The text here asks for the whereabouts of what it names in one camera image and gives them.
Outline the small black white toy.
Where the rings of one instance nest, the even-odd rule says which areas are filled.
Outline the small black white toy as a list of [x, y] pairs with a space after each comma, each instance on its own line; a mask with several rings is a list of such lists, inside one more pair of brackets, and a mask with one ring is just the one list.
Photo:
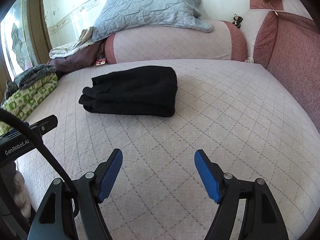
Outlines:
[[240, 29], [242, 21], [243, 21], [243, 18], [240, 15], [235, 14], [233, 17], [232, 24], [235, 25], [238, 29]]

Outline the white folded cloth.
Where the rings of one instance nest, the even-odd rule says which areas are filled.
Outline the white folded cloth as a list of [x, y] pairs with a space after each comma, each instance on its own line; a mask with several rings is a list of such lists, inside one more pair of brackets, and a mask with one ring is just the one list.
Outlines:
[[56, 59], [68, 57], [92, 45], [94, 43], [92, 41], [92, 33], [93, 27], [83, 29], [76, 41], [51, 49], [49, 52], [49, 58]]

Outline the red upholstered headboard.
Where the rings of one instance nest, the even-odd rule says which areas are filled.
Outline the red upholstered headboard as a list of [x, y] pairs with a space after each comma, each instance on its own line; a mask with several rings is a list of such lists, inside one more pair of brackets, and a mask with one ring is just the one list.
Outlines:
[[253, 60], [265, 67], [298, 101], [319, 128], [319, 30], [300, 0], [250, 0], [264, 16]]

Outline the green patterned folded blanket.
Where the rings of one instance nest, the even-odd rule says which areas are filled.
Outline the green patterned folded blanket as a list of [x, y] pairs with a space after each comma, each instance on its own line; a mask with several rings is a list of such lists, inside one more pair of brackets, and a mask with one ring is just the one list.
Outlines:
[[33, 110], [55, 89], [57, 85], [57, 75], [51, 73], [37, 80], [33, 85], [26, 89], [18, 89], [1, 109], [16, 116], [24, 121]]

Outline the black pants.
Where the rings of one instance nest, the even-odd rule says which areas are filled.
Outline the black pants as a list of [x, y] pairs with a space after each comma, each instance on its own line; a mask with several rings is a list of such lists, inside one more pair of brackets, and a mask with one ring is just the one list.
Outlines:
[[176, 93], [171, 67], [142, 66], [92, 78], [79, 103], [90, 113], [168, 118], [175, 114]]

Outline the grey folded cloth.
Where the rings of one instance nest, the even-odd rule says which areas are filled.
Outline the grey folded cloth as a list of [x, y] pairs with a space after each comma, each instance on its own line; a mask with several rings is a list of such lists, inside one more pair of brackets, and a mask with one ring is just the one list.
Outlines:
[[56, 72], [56, 68], [50, 64], [40, 64], [25, 70], [14, 78], [14, 83], [19, 89], [26, 89], [39, 79]]

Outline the red white small box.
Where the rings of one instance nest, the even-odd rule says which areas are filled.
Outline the red white small box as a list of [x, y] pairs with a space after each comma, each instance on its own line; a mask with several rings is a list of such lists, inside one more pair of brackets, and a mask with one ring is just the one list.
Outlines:
[[97, 58], [95, 65], [96, 66], [102, 66], [106, 63], [106, 58], [105, 57], [99, 57]]

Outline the window with wooden frame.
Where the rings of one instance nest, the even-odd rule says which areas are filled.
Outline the window with wooden frame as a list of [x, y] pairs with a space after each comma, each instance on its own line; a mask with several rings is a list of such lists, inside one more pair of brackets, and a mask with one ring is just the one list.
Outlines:
[[51, 49], [43, 0], [1, 3], [1, 59], [10, 80], [31, 67], [47, 63]]

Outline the pink quilted bed cover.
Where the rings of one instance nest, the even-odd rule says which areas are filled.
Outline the pink quilted bed cover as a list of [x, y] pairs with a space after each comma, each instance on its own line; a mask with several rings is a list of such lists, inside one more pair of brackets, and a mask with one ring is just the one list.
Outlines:
[[264, 67], [236, 61], [159, 60], [177, 75], [170, 118], [93, 114], [79, 103], [95, 76], [140, 62], [88, 67], [63, 76], [28, 116], [58, 126], [45, 145], [72, 179], [123, 152], [101, 212], [114, 239], [203, 239], [217, 205], [194, 165], [202, 149], [236, 178], [263, 178], [298, 239], [319, 210], [319, 133], [295, 98]]

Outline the dark maroon folded cloth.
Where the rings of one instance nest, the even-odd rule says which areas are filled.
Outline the dark maroon folded cloth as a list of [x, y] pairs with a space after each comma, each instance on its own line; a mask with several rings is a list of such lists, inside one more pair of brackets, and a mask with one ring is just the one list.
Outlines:
[[54, 66], [56, 72], [62, 74], [91, 67], [95, 65], [98, 55], [104, 50], [104, 46], [105, 40], [95, 42], [71, 56], [51, 59], [48, 61], [48, 64]]

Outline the pink quilted bolster pillow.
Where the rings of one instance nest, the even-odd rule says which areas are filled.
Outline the pink quilted bolster pillow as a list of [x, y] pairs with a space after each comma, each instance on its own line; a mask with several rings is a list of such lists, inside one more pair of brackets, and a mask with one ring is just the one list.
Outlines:
[[174, 59], [247, 59], [243, 33], [227, 21], [210, 21], [212, 31], [147, 26], [119, 31], [107, 38], [107, 64]]

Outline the grey quilted blanket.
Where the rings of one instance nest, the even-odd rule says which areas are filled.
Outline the grey quilted blanket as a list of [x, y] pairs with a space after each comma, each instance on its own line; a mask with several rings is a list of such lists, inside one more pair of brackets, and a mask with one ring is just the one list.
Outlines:
[[93, 24], [92, 41], [154, 25], [209, 33], [212, 26], [201, 19], [200, 4], [201, 0], [107, 0]]

